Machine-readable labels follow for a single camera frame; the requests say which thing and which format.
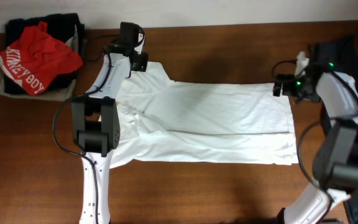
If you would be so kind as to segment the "white t-shirt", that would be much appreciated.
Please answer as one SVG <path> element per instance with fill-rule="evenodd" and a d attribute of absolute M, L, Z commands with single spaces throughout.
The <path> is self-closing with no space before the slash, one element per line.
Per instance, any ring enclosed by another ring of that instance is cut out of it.
<path fill-rule="evenodd" d="M 119 90 L 121 138 L 110 166 L 133 160 L 295 164 L 290 102 L 273 96 L 272 88 L 176 82 L 151 62 Z"/>

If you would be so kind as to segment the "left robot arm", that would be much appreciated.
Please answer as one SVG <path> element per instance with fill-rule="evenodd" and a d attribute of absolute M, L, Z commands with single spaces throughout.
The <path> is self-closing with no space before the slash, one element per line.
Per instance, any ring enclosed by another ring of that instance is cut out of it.
<path fill-rule="evenodd" d="M 73 140 L 83 166 L 83 205 L 80 224 L 110 223 L 109 166 L 118 147 L 121 127 L 117 95 L 132 72 L 144 72 L 149 55 L 141 47 L 113 44 L 90 89 L 72 99 Z"/>

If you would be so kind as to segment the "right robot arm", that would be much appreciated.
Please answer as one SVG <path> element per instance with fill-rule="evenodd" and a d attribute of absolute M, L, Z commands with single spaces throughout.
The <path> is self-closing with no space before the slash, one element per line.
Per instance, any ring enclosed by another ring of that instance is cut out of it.
<path fill-rule="evenodd" d="M 350 199 L 358 190 L 358 93 L 355 80 L 346 73 L 334 71 L 331 62 L 298 62 L 293 75 L 277 75 L 282 85 L 289 84 L 291 96 L 298 100 L 317 97 L 327 116 L 310 124 L 299 137 L 296 155 L 308 131 L 329 124 L 325 139 L 313 160 L 313 173 L 303 193 L 287 208 L 281 209 L 277 223 L 321 223 L 338 204 Z"/>

